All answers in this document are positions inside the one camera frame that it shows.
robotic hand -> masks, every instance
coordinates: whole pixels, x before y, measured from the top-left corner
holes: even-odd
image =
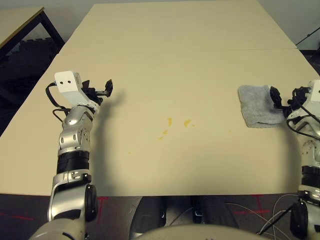
[[[276,109],[297,133],[301,150],[302,178],[299,201],[291,207],[290,230],[299,239],[320,239],[320,80],[292,92],[289,106],[282,106],[278,90],[270,88]]]
[[[87,238],[85,223],[95,219],[98,211],[97,192],[91,182],[89,170],[90,131],[95,115],[103,101],[98,96],[109,97],[113,90],[110,79],[105,91],[89,87],[89,81],[81,82],[77,72],[64,71],[54,75],[55,82],[46,88],[50,101],[65,113],[59,136],[58,162],[53,177],[48,208],[48,223],[40,227],[31,240],[83,240]],[[49,87],[57,86],[59,92],[72,104],[65,108],[57,104]]]

floor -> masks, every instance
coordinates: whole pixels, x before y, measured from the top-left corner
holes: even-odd
[[[268,195],[229,195],[219,196],[225,202],[245,206],[260,217],[269,219],[275,201],[282,194]],[[167,197],[166,225],[186,209],[190,208],[187,196]],[[128,240],[129,229],[141,197],[100,197],[99,213],[95,221],[87,224],[86,231],[92,240]],[[275,212],[285,210],[297,200],[296,196],[285,196],[276,205]],[[47,196],[23,196],[0,194],[0,239],[27,240],[42,224],[47,222]],[[237,221],[239,228],[257,233],[265,221],[259,216],[235,205],[228,205]],[[291,240],[296,240],[289,230],[290,215],[286,215],[277,223]],[[192,224],[192,212],[188,211],[178,218],[176,224]],[[272,239],[272,230],[267,231],[266,238]],[[277,239],[287,239],[276,231]]]
[[[15,112],[19,109],[40,76],[49,66],[57,50],[50,39],[22,42],[17,53],[0,61],[0,134],[5,130]],[[309,63],[320,74],[320,54],[304,54]],[[240,229],[256,233],[272,215],[273,204],[282,194],[228,195],[219,196],[225,202],[245,206],[228,205]],[[141,197],[99,197],[99,213],[95,221],[87,224],[90,239],[127,240],[131,220]],[[275,212],[287,209],[295,196],[283,197]],[[167,225],[180,213],[190,207],[187,196],[167,197]],[[26,240],[47,221],[48,196],[27,196],[0,194],[0,240]],[[174,224],[191,224],[192,212],[186,212]],[[291,240],[290,217],[286,215],[277,223]],[[273,238],[270,229],[266,238]],[[276,231],[277,239],[287,239]]]

gray cloth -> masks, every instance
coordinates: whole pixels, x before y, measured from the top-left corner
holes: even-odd
[[[238,93],[242,116],[249,128],[273,128],[285,120],[283,112],[274,108],[268,85],[242,85]]]

table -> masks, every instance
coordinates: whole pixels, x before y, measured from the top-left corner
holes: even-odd
[[[62,128],[45,87],[67,70],[113,80],[91,131],[100,196],[297,191],[294,134],[247,128],[237,90],[271,84],[286,101],[319,76],[256,1],[95,4],[2,134],[0,192],[50,194]]]
[[[45,14],[44,7],[0,9],[0,59],[39,23],[49,33],[57,47],[62,48],[65,42]]]

